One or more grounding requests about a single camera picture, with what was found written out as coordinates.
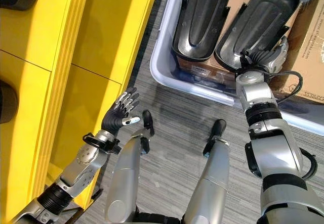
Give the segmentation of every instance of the plastic bin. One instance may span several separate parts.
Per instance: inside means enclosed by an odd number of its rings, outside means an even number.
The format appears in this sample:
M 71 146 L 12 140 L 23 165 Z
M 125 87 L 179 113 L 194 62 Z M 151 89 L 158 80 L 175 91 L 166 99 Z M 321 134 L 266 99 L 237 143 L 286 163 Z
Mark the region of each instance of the plastic bin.
M 224 86 L 216 88 L 179 79 L 180 70 L 171 45 L 182 0 L 168 0 L 159 34 L 150 60 L 153 78 L 162 85 L 207 98 L 226 105 L 241 107 L 238 98 Z M 295 127 L 324 136 L 324 105 L 287 101 L 280 105 L 282 117 Z

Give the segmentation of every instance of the yellow panel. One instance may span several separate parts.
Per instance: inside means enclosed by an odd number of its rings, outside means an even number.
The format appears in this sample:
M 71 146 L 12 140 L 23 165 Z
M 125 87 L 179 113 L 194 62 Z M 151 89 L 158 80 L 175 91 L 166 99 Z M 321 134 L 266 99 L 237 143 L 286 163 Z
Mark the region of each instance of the yellow panel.
M 119 88 L 120 84 L 114 81 L 71 66 L 52 149 L 54 173 L 49 172 L 48 176 L 56 178 L 57 168 L 64 169 L 75 158 L 84 144 L 82 136 L 100 129 L 102 118 L 116 99 Z M 76 203 L 87 208 L 93 187 L 94 183 L 77 197 Z
M 67 0 L 62 29 L 55 57 L 53 58 L 54 63 L 49 83 L 49 92 L 35 158 L 36 165 L 32 173 L 34 178 L 31 183 L 33 190 L 29 195 L 30 199 L 38 196 L 44 189 L 56 126 L 85 2 L 86 0 Z
M 121 84 L 154 0 L 87 0 L 72 63 Z
M 67 0 L 37 0 L 27 11 L 0 9 L 0 49 L 52 70 Z
M 50 72 L 0 51 L 1 80 L 17 92 L 16 117 L 0 125 L 1 223 L 9 221 L 28 202 Z

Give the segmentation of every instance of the robotic hand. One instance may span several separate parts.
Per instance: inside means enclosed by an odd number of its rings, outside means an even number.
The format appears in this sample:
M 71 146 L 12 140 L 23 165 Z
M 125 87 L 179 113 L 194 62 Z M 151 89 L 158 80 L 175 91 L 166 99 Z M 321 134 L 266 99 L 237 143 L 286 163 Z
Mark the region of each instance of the robotic hand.
M 12 223 L 52 223 L 57 221 L 63 209 L 92 181 L 102 167 L 108 154 L 118 154 L 120 147 L 115 136 L 124 125 L 140 121 L 130 117 L 130 112 L 139 104 L 139 94 L 131 87 L 122 93 L 105 114 L 101 129 L 93 136 L 85 135 L 86 142 L 76 158 L 63 170 L 55 182 L 38 198 L 33 199 L 11 221 Z
M 135 92 L 136 88 L 130 87 L 116 99 L 102 120 L 102 130 L 115 136 L 121 127 L 140 121 L 138 116 L 129 117 L 130 111 L 139 104 L 139 101 L 136 101 L 139 94 L 134 94 Z

